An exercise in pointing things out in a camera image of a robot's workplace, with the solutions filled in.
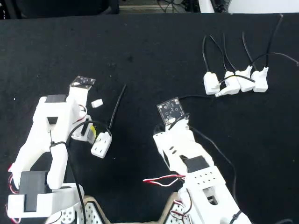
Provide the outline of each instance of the black table surface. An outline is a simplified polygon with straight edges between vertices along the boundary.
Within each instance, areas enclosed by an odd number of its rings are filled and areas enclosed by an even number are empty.
[[[38,99],[68,93],[77,75],[96,78],[98,90],[89,102],[94,119],[108,121],[122,85],[128,87],[112,128],[105,157],[87,143],[73,141],[72,157],[79,183],[95,197],[111,222],[158,220],[171,192],[142,183],[167,175],[153,141],[162,120],[156,105],[186,94],[204,94],[201,43],[213,35],[227,48],[237,69],[249,64],[242,31],[253,57],[264,53],[277,14],[115,15],[0,22],[0,223],[9,223],[4,204],[9,190],[7,168],[25,143]],[[299,58],[299,14],[286,14],[272,50]],[[221,56],[207,40],[211,70],[224,77]],[[261,70],[264,60],[257,63]],[[280,56],[270,57],[269,90],[217,98],[188,98],[181,103],[190,124],[211,139],[235,164],[240,208],[256,224],[283,218],[299,222],[299,70]],[[211,154],[231,190],[231,167],[208,142],[197,141]],[[49,168],[45,155],[34,169]]]

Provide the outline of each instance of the white plug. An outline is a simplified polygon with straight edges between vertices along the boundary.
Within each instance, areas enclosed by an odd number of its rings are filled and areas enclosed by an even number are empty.
[[[251,78],[255,81],[254,92],[266,92],[268,89],[267,72],[269,67],[264,67],[261,71],[254,71]]]
[[[112,136],[108,132],[101,132],[92,147],[92,154],[104,158],[112,141]]]
[[[252,66],[248,66],[246,68],[246,70],[236,71],[235,74],[238,75],[238,76],[244,76],[244,77],[250,78],[251,69],[252,69]],[[254,82],[251,82],[251,81],[249,81],[245,78],[237,77],[237,80],[240,84],[240,88],[241,88],[242,92],[247,92],[247,91],[253,90],[253,88],[255,87]]]
[[[220,84],[215,73],[208,71],[204,75],[204,85],[207,95],[214,95],[220,91]]]
[[[237,77],[234,76],[234,73],[231,71],[227,71],[225,73],[224,78],[227,78],[227,77],[229,77],[229,78],[224,80],[226,87],[224,89],[222,89],[220,92],[216,93],[215,94],[216,97],[224,96],[227,94],[234,95],[240,91],[240,84],[238,82]]]
[[[97,108],[97,107],[102,106],[102,105],[103,105],[103,100],[102,99],[97,99],[97,100],[92,102],[92,107],[93,108]]]

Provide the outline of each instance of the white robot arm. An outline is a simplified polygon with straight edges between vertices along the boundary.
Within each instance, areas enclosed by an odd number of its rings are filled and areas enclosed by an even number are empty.
[[[251,224],[240,212],[212,157],[195,142],[188,114],[177,98],[158,105],[165,131],[154,134],[159,153],[170,171],[185,176],[178,196],[195,224]]]
[[[8,197],[9,217],[49,217],[79,202],[75,184],[63,183],[68,161],[65,142],[74,126],[91,120],[85,105],[94,82],[95,79],[77,77],[70,85],[68,97],[40,98],[27,141],[10,168],[20,193]],[[95,135],[91,126],[92,123],[81,126],[72,138],[93,143]],[[45,152],[51,152],[53,158],[49,172],[30,171]]]

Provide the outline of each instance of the black circuit board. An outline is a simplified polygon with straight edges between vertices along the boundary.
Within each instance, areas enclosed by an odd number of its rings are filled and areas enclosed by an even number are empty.
[[[178,98],[173,98],[157,105],[165,126],[170,125],[176,119],[184,115],[184,110]]]
[[[80,87],[84,89],[90,89],[95,83],[94,78],[87,78],[83,76],[77,76],[70,84],[71,87]]]

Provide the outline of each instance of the black cable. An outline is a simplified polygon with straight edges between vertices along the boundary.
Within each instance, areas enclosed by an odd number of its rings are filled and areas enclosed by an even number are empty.
[[[245,51],[246,51],[246,53],[247,53],[247,56],[248,56],[248,59],[249,59],[250,63],[252,64],[253,68],[254,68],[255,70],[257,70],[256,65],[255,65],[254,63],[252,63],[252,62],[253,62],[253,61],[252,61],[252,57],[251,57],[251,55],[250,55],[250,53],[249,53],[249,50],[248,50],[248,48],[247,48],[247,44],[246,44],[246,40],[245,40],[245,33],[244,33],[244,32],[242,32],[242,41],[243,41],[243,46],[244,46],[244,48],[245,48]]]
[[[222,59],[223,59],[223,67],[224,67],[225,71],[228,71],[228,69],[226,68],[226,65],[225,65],[224,53],[223,53],[221,47],[219,46],[219,44],[216,42],[216,40],[211,35],[210,35],[210,38],[212,39],[212,41],[214,42],[214,44],[217,46],[218,50],[221,53],[221,56],[222,56]]]
[[[74,180],[75,180],[76,188],[77,188],[77,191],[78,191],[78,194],[79,194],[79,199],[80,199],[80,203],[81,203],[81,207],[82,207],[82,211],[83,211],[83,221],[84,221],[84,224],[86,224],[85,206],[84,206],[83,198],[82,198],[82,195],[81,195],[81,190],[80,190],[80,187],[79,187],[79,184],[78,184],[77,176],[75,174],[75,168],[74,168],[73,163],[71,161],[71,153],[70,153],[70,151],[69,151],[69,149],[68,149],[67,146],[66,146],[66,150],[67,150],[67,153],[69,155],[68,162],[69,162],[69,165],[71,167],[71,172],[73,173],[73,177],[74,177]]]
[[[228,53],[226,51],[225,33],[223,33],[223,48],[224,48],[224,54],[225,54],[225,57],[226,57],[228,63],[230,64],[230,66],[233,68],[234,71],[237,71],[235,69],[235,66],[233,66],[233,64],[231,63],[230,59],[228,58]]]
[[[252,65],[254,64],[254,62],[256,62],[258,59],[260,59],[261,57],[265,57],[265,56],[267,56],[267,55],[281,55],[281,56],[284,56],[284,57],[290,59],[291,61],[295,62],[296,65],[299,66],[299,62],[298,62],[296,59],[294,59],[294,58],[292,58],[292,57],[290,57],[290,56],[288,56],[288,55],[286,55],[286,54],[278,53],[278,52],[265,53],[265,54],[262,54],[262,55],[256,57],[256,58],[252,61],[251,66],[252,66]]]
[[[207,136],[205,136],[202,132],[200,132],[199,130],[195,129],[194,127],[190,127],[190,130],[192,130],[193,132],[195,132],[196,134],[200,135],[202,138],[208,140],[210,143],[212,143],[212,145],[216,148],[216,150],[222,155],[222,157],[228,162],[228,164],[232,167],[233,172],[234,172],[234,180],[233,180],[233,189],[232,189],[232,195],[233,198],[236,202],[236,204],[238,204],[237,202],[237,197],[236,197],[236,182],[237,182],[237,172],[235,169],[235,166],[233,165],[233,163],[228,159],[228,157],[225,156],[225,154],[217,147],[217,145],[213,142],[213,140],[211,140],[210,138],[208,138]]]
[[[186,98],[207,98],[207,99],[213,99],[215,96],[206,96],[206,95],[185,95],[182,97],[179,97],[178,99],[186,99]]]
[[[280,14],[280,18],[279,18],[279,20],[278,20],[278,22],[277,22],[277,24],[276,24],[274,30],[272,31],[270,40],[269,40],[269,42],[268,42],[268,47],[267,47],[267,51],[266,51],[266,53],[270,53],[270,48],[271,48],[273,39],[274,39],[276,33],[278,32],[278,29],[279,29],[279,27],[280,27],[280,24],[281,24],[283,18],[284,18],[284,15]],[[269,65],[269,56],[267,55],[267,57],[266,57],[266,67],[268,67],[268,65]]]
[[[183,114],[182,116],[180,116],[178,119],[176,119],[173,123],[170,124],[168,130],[172,129],[172,127],[173,127],[176,123],[178,123],[180,120],[182,120],[182,119],[184,119],[184,118],[188,119],[189,115],[190,115],[190,113],[185,113],[185,114]]]
[[[204,58],[204,62],[206,65],[206,71],[209,72],[210,68],[209,68],[209,64],[207,63],[207,60],[206,60],[206,36],[204,36],[204,39],[202,40],[202,56]]]
[[[75,127],[71,130],[71,132],[69,133],[69,136],[67,137],[66,142],[65,142],[65,145],[66,145],[67,148],[68,148],[69,145],[70,145],[71,136],[73,135],[73,133],[74,133],[78,128],[80,128],[82,125],[89,124],[89,123],[93,123],[93,124],[97,124],[97,125],[103,126],[104,128],[106,128],[106,130],[107,130],[107,132],[109,133],[109,135],[112,136],[111,131],[109,130],[108,126],[105,125],[103,122],[96,121],[96,120],[87,120],[87,121],[84,121],[84,122],[78,124],[77,126],[75,126]]]
[[[117,99],[115,108],[114,108],[114,110],[113,110],[113,113],[112,113],[112,116],[111,116],[111,119],[110,119],[109,129],[112,128],[115,114],[116,114],[117,109],[118,109],[118,107],[119,107],[119,104],[120,104],[121,98],[122,98],[122,96],[123,96],[123,93],[124,93],[125,90],[126,90],[126,87],[127,87],[127,84],[124,84],[124,86],[123,86],[123,88],[122,88],[122,90],[121,90],[121,93],[120,93],[120,95],[119,95],[119,97],[118,97],[118,99]]]
[[[229,222],[229,224],[233,224],[234,223],[234,221],[239,217],[239,215],[242,213],[242,211],[240,210],[240,211],[238,211],[237,213],[235,213],[234,215],[233,215],[233,218],[232,218],[232,220]]]
[[[293,224],[293,220],[291,220],[290,218],[286,218],[286,219],[276,222],[275,224],[284,224],[284,223]]]
[[[247,79],[248,81],[251,81],[251,82],[255,83],[255,80],[253,80],[253,79],[251,79],[251,78],[248,78],[248,77],[246,77],[246,76],[240,76],[240,75],[231,75],[231,76],[227,76],[226,78],[220,80],[219,83],[223,83],[225,80],[227,80],[228,78],[231,78],[231,77],[241,77],[241,78]]]

